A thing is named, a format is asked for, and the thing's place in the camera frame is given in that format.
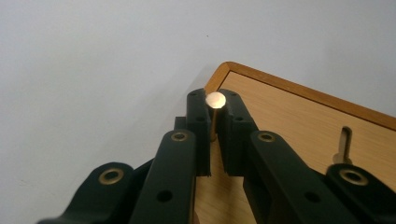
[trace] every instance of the keyhole slot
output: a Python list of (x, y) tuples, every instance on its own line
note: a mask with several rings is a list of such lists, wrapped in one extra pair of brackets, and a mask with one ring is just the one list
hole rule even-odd
[(332, 157), (334, 163), (352, 164), (352, 160), (349, 158), (351, 139), (352, 130), (348, 127), (343, 127), (338, 144), (338, 153)]

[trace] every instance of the wooden border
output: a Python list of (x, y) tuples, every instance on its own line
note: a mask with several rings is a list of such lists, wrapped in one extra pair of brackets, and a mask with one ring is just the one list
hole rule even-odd
[(396, 131), (396, 118), (394, 117), (374, 111), (361, 105), (355, 105), (320, 91), (309, 89), (305, 86), (287, 81), (286, 79), (280, 77), (275, 77), (239, 63), (222, 63), (215, 71), (212, 78), (210, 78), (207, 82), (205, 91), (212, 92), (218, 90), (230, 72), (235, 72), (241, 76), (255, 79), (267, 85), (281, 89), (282, 91), (290, 92), (356, 118), (364, 119), (376, 125)]

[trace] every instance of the brass ring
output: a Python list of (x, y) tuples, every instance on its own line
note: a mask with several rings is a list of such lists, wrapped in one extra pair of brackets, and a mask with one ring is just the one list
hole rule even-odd
[(369, 180), (366, 178), (366, 176), (351, 169), (340, 170), (340, 176), (343, 177), (345, 181), (354, 185), (366, 186), (369, 184)]
[(99, 182), (103, 185), (112, 185), (123, 178), (123, 171), (119, 168), (109, 168), (99, 176)]
[(186, 133), (174, 133), (172, 134), (172, 140), (176, 142), (182, 142), (187, 140), (188, 135)]
[(263, 142), (275, 142), (275, 137), (269, 133), (259, 133), (258, 137)]

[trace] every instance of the gray background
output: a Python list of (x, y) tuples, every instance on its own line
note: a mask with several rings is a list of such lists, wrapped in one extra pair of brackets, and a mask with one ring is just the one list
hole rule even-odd
[(234, 61), (396, 116), (396, 1), (1, 1), (0, 223), (151, 159)]

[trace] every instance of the wooden tray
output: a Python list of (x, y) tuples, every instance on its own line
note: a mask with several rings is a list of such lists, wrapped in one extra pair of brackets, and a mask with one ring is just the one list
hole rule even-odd
[[(205, 86), (238, 92), (260, 130), (283, 136), (311, 168), (325, 173), (351, 130), (349, 158), (396, 190), (396, 118), (274, 77), (238, 63), (223, 63)], [(197, 177), (195, 210), (201, 224), (256, 223), (242, 177), (223, 172), (212, 144), (212, 176)]]

